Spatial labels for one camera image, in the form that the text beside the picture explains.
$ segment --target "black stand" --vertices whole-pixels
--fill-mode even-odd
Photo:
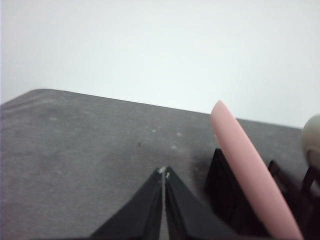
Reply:
[[[236,234],[195,198],[171,167],[156,169],[132,199],[90,237],[65,240],[159,239],[163,179],[171,240],[266,240]]]
[[[275,161],[270,162],[268,169],[281,189],[305,239],[320,239],[320,198],[311,190],[314,181],[320,183],[320,172],[310,167],[304,177],[302,188],[299,189]],[[238,234],[269,236],[252,210],[220,149],[214,152],[205,191],[214,213]]]

